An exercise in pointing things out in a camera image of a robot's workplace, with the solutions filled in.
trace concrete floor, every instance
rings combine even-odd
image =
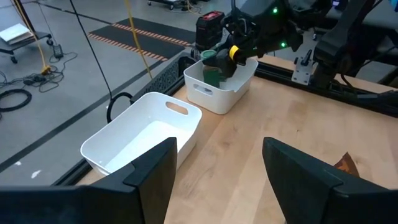
[[[72,11],[69,0],[42,2]],[[239,6],[242,2],[244,0],[237,1],[237,5]],[[103,21],[113,23],[127,18],[127,11],[122,0],[74,0],[74,3],[80,14]],[[178,10],[170,12],[166,5],[155,2],[152,6],[148,6],[143,0],[131,1],[131,4],[134,17],[186,30],[195,30],[198,16],[194,14],[178,13]],[[212,10],[224,12],[230,10],[228,1],[212,0],[200,2],[200,4],[202,13]],[[8,0],[0,0],[2,18],[0,30],[18,22],[22,23],[13,7],[4,7],[8,5],[10,5]],[[35,29],[48,32],[49,28],[40,12],[39,5],[27,3],[24,7]],[[78,58],[67,64],[65,79],[58,88],[47,93],[39,93],[36,88],[27,88],[33,94],[32,102],[20,110],[2,114],[0,167],[1,163],[14,154],[34,150],[0,173],[0,185],[50,185],[54,183],[81,159],[80,146],[83,141],[106,124],[105,113],[108,100],[101,103],[100,99],[106,97],[107,89],[76,17],[48,7],[42,6],[42,10],[55,40],[62,44],[65,52],[78,53]],[[81,21],[87,32],[107,25],[87,18],[81,18]],[[298,52],[293,53],[290,49],[284,49],[276,52],[276,56],[293,60],[297,55],[303,55],[316,44],[310,39],[310,35],[306,34],[305,44]],[[138,54],[96,40],[90,41],[112,90],[133,79],[134,83],[124,91],[134,94],[150,81],[148,74],[142,72],[145,68]],[[52,49],[45,44],[44,40],[40,43],[48,59],[52,55]],[[42,67],[39,51],[34,44],[16,51],[16,57],[19,63],[14,65],[8,55],[0,55],[0,71],[4,72],[9,80],[39,72]],[[156,60],[152,58],[146,59],[149,65],[156,63]],[[153,73],[158,74],[166,65],[167,62],[160,64]],[[376,82],[390,69],[388,65],[371,63],[361,70],[358,77]],[[20,100],[18,96],[12,96],[1,104],[9,106]],[[127,106],[127,100],[121,100],[115,106],[113,115],[122,112]],[[80,116],[79,113],[81,114],[87,108],[90,112],[85,116]],[[72,119],[74,123],[65,126],[64,122],[69,119]],[[61,127],[63,131],[53,137],[51,131],[57,127]]]

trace wooden table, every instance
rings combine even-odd
[[[260,61],[293,69],[290,61]],[[389,87],[347,77],[356,87]],[[174,97],[187,101],[185,87]],[[198,141],[177,172],[165,223],[284,222],[267,180],[262,139],[272,136],[329,164],[347,151],[362,178],[398,188],[398,120],[254,77],[226,115],[203,108]],[[80,184],[99,179],[91,171]]]

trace cart wheel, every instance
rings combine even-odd
[[[11,56],[11,61],[12,61],[13,63],[18,63],[18,60],[17,60],[14,56]]]
[[[52,41],[52,39],[47,39],[46,43],[47,43],[49,46],[53,46],[53,45],[54,45],[54,42]]]

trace bin handle cutout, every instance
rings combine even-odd
[[[213,96],[213,91],[211,91],[211,90],[209,90],[209,89],[207,89],[207,88],[205,88],[203,86],[200,86],[198,84],[193,84],[193,87],[194,87],[194,89],[196,89],[196,91],[204,93],[204,94],[206,94],[208,96]]]
[[[180,114],[188,115],[188,110],[185,107],[177,105],[172,102],[166,102],[166,107],[172,111],[175,111]]]

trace white storage bin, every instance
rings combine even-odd
[[[188,100],[216,114],[226,114],[249,90],[257,66],[257,60],[248,58],[245,66],[238,65],[234,75],[216,88],[203,82],[203,63],[199,61],[184,71]]]
[[[176,107],[186,114],[171,109]],[[195,146],[200,120],[196,106],[161,93],[147,93],[87,139],[80,152],[94,170],[108,175],[168,137],[177,137],[178,169]]]

